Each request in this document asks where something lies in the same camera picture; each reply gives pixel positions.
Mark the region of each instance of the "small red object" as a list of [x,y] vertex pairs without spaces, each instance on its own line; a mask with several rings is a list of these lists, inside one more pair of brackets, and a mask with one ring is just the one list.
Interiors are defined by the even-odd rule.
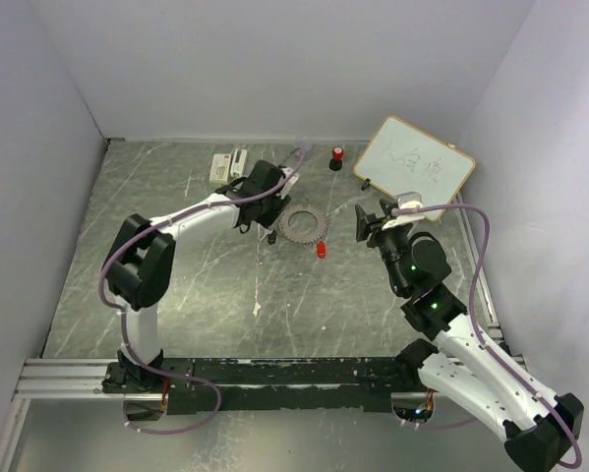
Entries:
[[332,154],[333,160],[342,160],[342,157],[344,157],[344,149],[342,147],[334,147]]
[[163,379],[163,397],[160,400],[160,406],[165,409],[167,408],[167,392],[169,391],[169,379]]
[[324,241],[321,241],[316,245],[316,252],[318,253],[318,257],[320,259],[324,259],[326,256],[326,246],[324,245]]

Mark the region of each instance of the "whiteboard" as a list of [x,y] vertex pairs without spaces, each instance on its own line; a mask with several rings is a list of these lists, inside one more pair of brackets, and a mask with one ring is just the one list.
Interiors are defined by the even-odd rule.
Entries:
[[[450,203],[474,168],[472,157],[389,116],[353,172],[390,196],[418,192],[428,207]],[[441,215],[432,211],[427,218],[436,221]]]

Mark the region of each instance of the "wire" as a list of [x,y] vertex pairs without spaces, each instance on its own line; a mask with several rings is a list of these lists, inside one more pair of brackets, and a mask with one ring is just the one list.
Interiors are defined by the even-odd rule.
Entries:
[[475,264],[475,270],[473,271],[473,277],[471,278],[471,288],[469,289],[469,319],[471,320],[471,325],[475,331],[475,335],[480,341],[486,351],[509,373],[511,374],[520,384],[524,386],[532,396],[537,398],[539,402],[545,406],[545,408],[552,414],[554,419],[559,423],[560,428],[563,430],[567,439],[571,443],[571,446],[576,454],[576,458],[572,463],[562,462],[559,461],[559,465],[566,468],[566,469],[577,469],[582,464],[582,451],[580,450],[580,445],[576,440],[576,437],[573,431],[569,428],[566,424],[562,416],[559,412],[539,393],[539,391],[529,382],[527,382],[523,377],[521,377],[517,372],[512,369],[508,363],[503,359],[502,356],[498,352],[495,351],[491,346],[485,344],[485,338],[482,335],[482,331],[480,330],[480,326],[478,325],[478,319],[475,314],[475,292],[478,286],[478,278],[480,277],[480,270],[482,269],[482,264],[484,263],[484,256],[487,252],[487,245],[489,244],[489,236],[491,233],[491,222],[489,221],[489,217],[487,214],[477,206],[468,205],[468,204],[446,204],[446,205],[434,205],[434,206],[424,206],[421,208],[408,208],[408,209],[401,209],[399,214],[409,214],[409,213],[426,213],[428,211],[438,211],[441,209],[467,209],[469,211],[474,211],[482,216],[484,221],[484,239],[482,242],[482,247],[478,252],[478,261]]
[[169,391],[169,379],[163,379],[163,393],[160,398],[160,407],[163,410],[167,409],[167,392]]
[[184,211],[177,213],[176,215],[174,215],[173,217],[171,217],[169,219],[165,219],[163,221],[160,221],[156,224],[149,226],[147,229],[145,229],[141,233],[130,238],[117,251],[115,251],[115,253],[108,258],[108,260],[106,261],[106,264],[104,264],[104,266],[101,270],[101,273],[99,275],[99,280],[97,281],[97,292],[99,294],[99,299],[101,300],[101,302],[104,305],[106,305],[109,308],[114,308],[119,311],[119,315],[120,315],[120,319],[121,319],[122,341],[123,341],[124,347],[126,348],[126,352],[130,355],[130,357],[143,369],[146,369],[147,371],[152,372],[153,374],[157,374],[158,376],[161,376],[163,378],[180,379],[183,381],[197,382],[199,384],[205,384],[206,386],[209,386],[215,392],[215,396],[216,396],[215,407],[204,419],[202,419],[202,421],[199,421],[198,423],[187,426],[185,428],[179,428],[176,430],[152,430],[149,428],[139,428],[137,425],[133,424],[128,419],[126,406],[124,405],[124,410],[123,410],[124,421],[125,421],[124,425],[126,427],[128,427],[134,431],[137,431],[139,433],[147,433],[147,434],[151,434],[151,435],[176,435],[176,434],[187,433],[189,431],[196,430],[196,429],[204,426],[206,423],[211,421],[213,418],[215,418],[215,416],[217,415],[217,412],[219,411],[219,408],[222,405],[222,394],[219,391],[219,388],[217,388],[217,386],[214,383],[212,383],[211,381],[209,381],[207,379],[192,376],[190,374],[179,374],[176,372],[163,371],[160,369],[156,369],[152,366],[149,366],[146,362],[144,362],[139,357],[139,355],[132,348],[132,346],[130,344],[130,339],[128,338],[128,325],[127,325],[128,313],[126,311],[126,308],[118,303],[115,303],[115,302],[109,300],[108,297],[106,296],[106,291],[105,291],[104,285],[105,285],[106,275],[108,274],[108,271],[110,271],[110,268],[112,267],[112,265],[115,264],[119,260],[119,258],[121,258],[124,255],[124,253],[126,253],[126,251],[128,251],[137,242],[144,239],[145,237],[148,236],[148,234],[150,234],[154,231],[157,231],[157,230],[167,227],[167,226],[171,226],[172,224],[176,223],[177,221],[184,219],[191,214],[197,213],[199,211],[203,211],[204,209],[209,209],[212,207],[227,207],[227,206],[238,207],[240,205],[250,204],[252,202],[263,199],[265,197],[269,197],[270,195],[277,193],[280,189],[283,188],[283,186],[285,186],[285,184],[287,184],[292,179],[292,177],[294,177],[294,175],[296,175],[296,173],[302,167],[303,163],[306,160],[308,160],[308,158],[311,155],[311,148],[310,147],[297,147],[294,151],[298,152],[299,156],[300,156],[297,165],[294,167],[292,172],[290,172],[288,175],[286,175],[285,178],[281,182],[276,184],[271,189],[268,189],[265,192],[262,192],[258,195],[254,195],[252,197],[247,197],[245,199],[237,199],[237,200],[222,201],[222,202],[211,202],[209,204],[201,204],[201,205],[196,205],[196,206],[192,206],[190,208],[187,208]]
[[434,392],[435,390],[428,388],[428,394],[425,397],[425,403],[428,411],[434,410]]

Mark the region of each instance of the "white robotic arm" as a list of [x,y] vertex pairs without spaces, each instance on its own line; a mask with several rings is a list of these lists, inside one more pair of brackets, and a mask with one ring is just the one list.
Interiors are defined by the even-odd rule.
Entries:
[[[407,321],[438,347],[419,339],[398,359],[416,370],[424,386],[448,396],[488,426],[522,470],[552,470],[572,446],[559,419],[577,438],[582,403],[571,393],[557,396],[483,330],[476,331],[466,307],[442,283],[451,268],[441,244],[430,233],[411,233],[412,222],[423,213],[403,210],[422,207],[418,194],[381,204],[382,218],[356,206],[357,239],[379,248],[392,291],[408,299],[402,307]],[[463,366],[450,363],[439,350]]]
[[[157,231],[153,238],[148,238],[145,247],[140,247],[142,251],[155,251],[150,260],[147,259],[147,254],[139,255],[136,248],[133,254],[129,253],[128,257],[115,267],[114,273],[109,272],[109,286],[115,295],[115,302],[123,307],[126,313],[126,330],[131,348],[141,361],[150,365],[159,364],[162,360],[157,331],[158,301],[169,283],[174,251],[182,248],[188,241],[208,240],[225,229],[249,226],[252,222],[270,226],[289,202],[288,194],[298,178],[299,176],[289,167],[277,167],[266,161],[259,161],[248,179],[238,179],[237,182],[219,189],[198,204],[149,220],[138,215],[126,220],[110,254],[130,236],[145,227],[171,221],[169,225]],[[287,182],[278,193],[258,200],[253,205],[235,205],[235,200],[257,195],[284,180]],[[192,207],[206,208],[195,212],[188,211]],[[189,216],[178,219],[177,216],[183,213],[189,213]],[[151,272],[150,277],[141,274],[148,270]],[[144,287],[146,278],[156,279],[151,284],[153,288]],[[160,286],[160,279],[164,280],[163,286]],[[121,353],[127,361],[137,366],[138,363],[124,344],[121,346]]]

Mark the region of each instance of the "black base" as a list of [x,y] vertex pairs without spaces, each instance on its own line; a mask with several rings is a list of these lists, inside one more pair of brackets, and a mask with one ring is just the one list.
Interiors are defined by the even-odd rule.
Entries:
[[[222,411],[362,408],[391,412],[392,393],[423,391],[418,376],[392,357],[313,359],[164,359],[162,369],[211,380],[222,393]],[[138,393],[141,386],[111,363],[104,393]],[[156,383],[150,393],[162,393]],[[168,415],[211,411],[215,394],[195,382],[170,379]]]
[[340,170],[341,168],[342,168],[342,161],[341,160],[332,159],[329,161],[329,169],[337,171],[337,170]]
[[[124,388],[122,385],[128,384],[132,386],[134,391],[141,393],[162,387],[163,382],[160,376],[133,364],[121,349],[117,351],[117,358],[119,362],[108,364],[106,368],[106,377],[101,383],[104,391],[107,389]],[[155,369],[160,369],[163,362],[163,350],[161,349],[149,365]]]
[[[555,400],[555,410],[578,439],[584,413],[582,402],[572,393]],[[546,418],[538,417],[536,422],[537,426],[521,431],[514,423],[505,421],[507,440],[503,446],[524,472],[549,472],[571,449],[571,443],[552,413]]]

